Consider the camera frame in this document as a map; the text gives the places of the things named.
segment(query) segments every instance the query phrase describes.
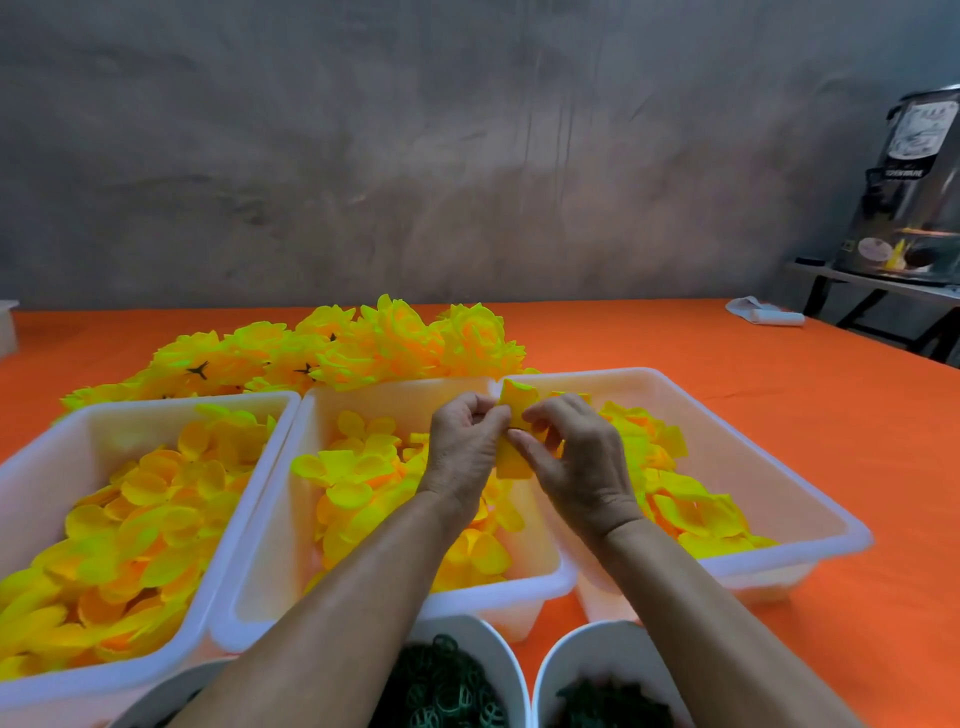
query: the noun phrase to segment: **table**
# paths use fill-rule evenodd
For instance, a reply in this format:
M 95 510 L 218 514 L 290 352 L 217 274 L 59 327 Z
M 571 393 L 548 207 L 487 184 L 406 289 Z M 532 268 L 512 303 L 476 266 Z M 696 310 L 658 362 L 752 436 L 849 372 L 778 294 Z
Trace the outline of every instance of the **table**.
M 922 353 L 927 345 L 936 341 L 937 343 L 930 353 L 930 358 L 939 362 L 947 361 L 953 347 L 960 340 L 960 287 L 917 285 L 916 283 L 904 283 L 899 280 L 859 276 L 856 273 L 836 270 L 829 265 L 793 262 L 789 263 L 787 268 L 816 276 L 804 307 L 804 315 L 806 316 L 816 318 L 820 314 L 827 302 L 830 287 L 835 282 L 854 283 L 873 290 L 850 313 L 837 322 L 838 328 L 863 331 L 888 341 L 904 344 L 906 350 L 911 353 Z M 950 311 L 935 321 L 916 339 L 860 324 L 860 317 L 880 303 L 889 293 L 900 294 L 925 303 L 946 304 L 950 306 Z
M 659 369 L 864 521 L 873 549 L 822 564 L 791 599 L 756 613 L 871 726 L 956 726 L 960 374 L 815 320 L 753 326 L 723 303 L 492 308 L 527 346 L 529 366 Z M 59 415 L 58 397 L 132 374 L 178 334 L 306 313 L 16 312 L 21 351 L 0 361 L 0 458 Z M 531 689 L 552 644 L 584 620 L 574 595 L 553 600 L 514 645 Z

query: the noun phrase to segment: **white bucket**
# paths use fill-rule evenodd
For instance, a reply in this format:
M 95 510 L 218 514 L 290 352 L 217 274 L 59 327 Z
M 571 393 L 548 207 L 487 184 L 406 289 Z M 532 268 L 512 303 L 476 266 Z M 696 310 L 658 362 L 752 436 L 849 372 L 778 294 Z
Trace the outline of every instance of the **white bucket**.
M 487 679 L 507 712 L 508 726 L 528 728 L 530 695 L 527 684 L 514 653 L 496 630 L 473 617 L 426 619 L 414 625 L 408 643 L 430 643 L 442 634 L 456 640 L 461 650 L 484 667 Z M 229 659 L 204 663 L 170 678 L 144 695 L 109 728 L 153 728 L 172 712 L 181 710 L 191 695 L 209 685 L 228 662 Z
M 643 694 L 670 706 L 677 728 L 694 728 L 670 671 L 643 627 L 631 621 L 598 621 L 553 645 L 537 673 L 532 726 L 552 725 L 564 706 L 557 691 L 581 679 L 639 683 Z
M 212 683 L 233 659 L 211 660 L 163 681 L 133 703 L 109 728 L 154 728 L 174 711 L 182 710 L 194 694 Z

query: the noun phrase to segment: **white plastic container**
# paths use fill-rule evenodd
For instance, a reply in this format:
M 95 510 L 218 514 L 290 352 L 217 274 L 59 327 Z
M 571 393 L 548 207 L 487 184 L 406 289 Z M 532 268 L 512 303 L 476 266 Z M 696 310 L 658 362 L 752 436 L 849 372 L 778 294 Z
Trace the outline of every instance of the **white plastic container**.
M 11 310 L 19 305 L 20 301 L 0 301 L 0 359 L 17 350 Z
M 677 728 L 693 728 L 690 712 L 647 631 L 631 621 L 600 621 L 570 632 L 547 653 L 534 685 L 533 726 L 547 728 L 564 706 L 557 691 L 581 679 L 639 683 L 670 706 Z
M 781 598 L 818 562 L 862 551 L 873 543 L 863 523 L 660 372 L 611 369 L 510 378 L 537 387 L 542 396 L 552 391 L 589 393 L 595 409 L 612 400 L 626 407 L 644 407 L 669 425 L 678 425 L 689 450 L 689 456 L 678 461 L 678 472 L 697 478 L 712 493 L 731 494 L 755 534 L 780 542 L 780 546 L 701 561 L 744 601 Z M 596 558 L 560 519 L 542 490 L 534 490 L 551 529 L 582 572 L 577 595 L 588 619 L 635 619 Z
M 341 411 L 352 410 L 365 420 L 393 417 L 397 435 L 406 438 L 410 432 L 427 431 L 442 404 L 463 392 L 491 387 L 488 379 L 450 378 L 389 382 L 351 392 L 325 387 L 308 392 L 214 605 L 214 641 L 227 652 L 250 647 L 297 602 L 315 571 L 314 513 L 320 494 L 290 474 L 290 463 L 340 437 L 336 419 Z M 422 619 L 477 614 L 515 642 L 529 634 L 545 599 L 573 589 L 576 570 L 554 543 L 533 490 L 530 483 L 519 481 L 511 492 L 526 527 L 497 534 L 514 560 L 505 574 L 509 580 L 430 595 Z
M 0 466 L 0 575 L 5 576 L 26 568 L 63 538 L 63 518 L 73 503 L 102 487 L 121 464 L 159 445 L 175 444 L 180 429 L 200 418 L 195 407 L 201 401 L 248 410 L 258 418 L 273 415 L 277 423 L 180 631 L 161 649 L 135 660 L 0 683 L 3 728 L 75 728 L 116 716 L 126 707 L 124 700 L 129 704 L 136 698 L 134 689 L 182 667 L 201 644 L 213 598 L 295 419 L 300 396 L 270 392 L 98 404 L 61 420 Z M 104 695 L 100 704 L 89 699 L 97 693 Z
M 473 617 L 427 619 L 414 625 L 408 643 L 429 643 L 446 634 L 460 649 L 474 657 L 503 701 L 510 728 L 527 728 L 530 720 L 530 695 L 523 672 L 514 653 L 486 622 Z M 230 660 L 204 663 L 156 686 L 130 707 L 109 728 L 151 728 L 175 710 L 186 705 L 190 696 L 209 685 Z

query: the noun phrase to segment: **white towel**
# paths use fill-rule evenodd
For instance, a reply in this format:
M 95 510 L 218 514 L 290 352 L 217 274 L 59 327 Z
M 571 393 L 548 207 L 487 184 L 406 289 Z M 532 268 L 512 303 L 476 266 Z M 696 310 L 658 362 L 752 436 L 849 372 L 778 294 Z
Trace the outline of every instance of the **white towel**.
M 727 310 L 751 324 L 772 327 L 801 327 L 806 322 L 802 313 L 781 311 L 772 303 L 761 303 L 754 296 L 733 299 L 727 304 Z

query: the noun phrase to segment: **sticker label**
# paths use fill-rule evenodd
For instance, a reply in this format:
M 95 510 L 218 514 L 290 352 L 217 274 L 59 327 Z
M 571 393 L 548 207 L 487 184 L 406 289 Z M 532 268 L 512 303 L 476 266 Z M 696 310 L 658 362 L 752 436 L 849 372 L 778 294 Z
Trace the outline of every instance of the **sticker label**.
M 884 263 L 890 259 L 894 249 L 890 243 L 880 240 L 878 237 L 865 237 L 857 246 L 857 251 L 867 260 L 874 263 Z
M 916 104 L 900 117 L 884 165 L 888 180 L 918 180 L 933 168 L 960 104 L 934 101 Z

